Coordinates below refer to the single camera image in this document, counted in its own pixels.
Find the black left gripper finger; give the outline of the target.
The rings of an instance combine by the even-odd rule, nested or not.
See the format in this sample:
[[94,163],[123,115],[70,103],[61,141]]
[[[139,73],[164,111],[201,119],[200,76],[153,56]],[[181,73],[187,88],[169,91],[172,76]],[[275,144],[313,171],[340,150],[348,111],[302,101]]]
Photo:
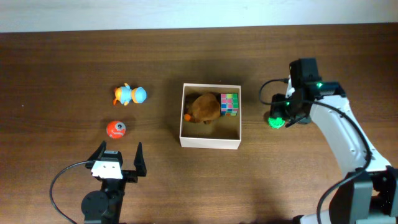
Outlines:
[[139,142],[137,146],[137,151],[134,158],[134,166],[136,168],[137,176],[145,177],[147,175],[147,168],[144,160],[143,148],[141,142]]
[[101,159],[105,150],[106,150],[106,141],[102,141],[97,150],[94,153],[92,153],[92,155],[88,158],[88,160],[97,161]]

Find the green round toy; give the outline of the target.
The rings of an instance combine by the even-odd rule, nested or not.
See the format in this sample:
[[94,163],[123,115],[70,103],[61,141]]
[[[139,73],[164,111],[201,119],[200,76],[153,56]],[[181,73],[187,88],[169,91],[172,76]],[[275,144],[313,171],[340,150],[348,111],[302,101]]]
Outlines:
[[268,117],[268,125],[272,128],[272,129],[279,129],[281,127],[284,126],[285,124],[285,120],[281,117]]

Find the colourful puzzle cube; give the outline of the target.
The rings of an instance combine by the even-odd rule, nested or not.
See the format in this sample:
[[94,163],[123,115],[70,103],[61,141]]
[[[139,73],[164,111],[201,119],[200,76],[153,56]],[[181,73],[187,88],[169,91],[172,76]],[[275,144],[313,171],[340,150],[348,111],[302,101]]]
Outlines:
[[239,111],[239,96],[237,93],[223,93],[220,95],[221,115],[237,116]]

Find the pink cardboard box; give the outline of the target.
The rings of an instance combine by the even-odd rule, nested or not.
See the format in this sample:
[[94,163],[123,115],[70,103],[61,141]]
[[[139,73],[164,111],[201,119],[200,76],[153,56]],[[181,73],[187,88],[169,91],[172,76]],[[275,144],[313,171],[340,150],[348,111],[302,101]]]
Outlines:
[[[186,97],[208,92],[237,94],[239,106],[237,115],[222,116],[211,124],[185,121],[183,116]],[[241,87],[239,85],[185,83],[182,90],[179,138],[182,147],[236,150],[242,140]]]

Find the brown plush toy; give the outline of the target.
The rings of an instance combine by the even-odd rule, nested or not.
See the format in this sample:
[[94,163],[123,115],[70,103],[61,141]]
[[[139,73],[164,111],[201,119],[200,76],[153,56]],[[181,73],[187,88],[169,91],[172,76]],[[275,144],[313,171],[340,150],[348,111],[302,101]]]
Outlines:
[[221,104],[214,93],[187,95],[183,118],[191,123],[210,124],[221,116]]

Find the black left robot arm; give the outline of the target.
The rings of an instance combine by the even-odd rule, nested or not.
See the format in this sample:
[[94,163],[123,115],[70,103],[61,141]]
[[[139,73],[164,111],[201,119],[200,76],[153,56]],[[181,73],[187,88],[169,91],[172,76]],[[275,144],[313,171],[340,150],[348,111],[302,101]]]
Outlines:
[[119,223],[126,184],[135,184],[139,177],[147,175],[141,143],[134,158],[135,169],[123,170],[122,166],[121,152],[107,150],[106,141],[88,158],[85,167],[101,182],[101,188],[88,193],[81,202],[85,223]]

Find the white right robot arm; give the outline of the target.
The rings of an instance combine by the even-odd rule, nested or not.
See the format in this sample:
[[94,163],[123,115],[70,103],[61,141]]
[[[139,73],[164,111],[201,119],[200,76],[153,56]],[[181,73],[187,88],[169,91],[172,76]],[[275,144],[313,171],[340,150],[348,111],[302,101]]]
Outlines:
[[319,199],[313,215],[293,223],[397,223],[397,169],[373,147],[338,82],[290,75],[286,94],[268,103],[289,126],[310,119],[326,138],[344,179]]

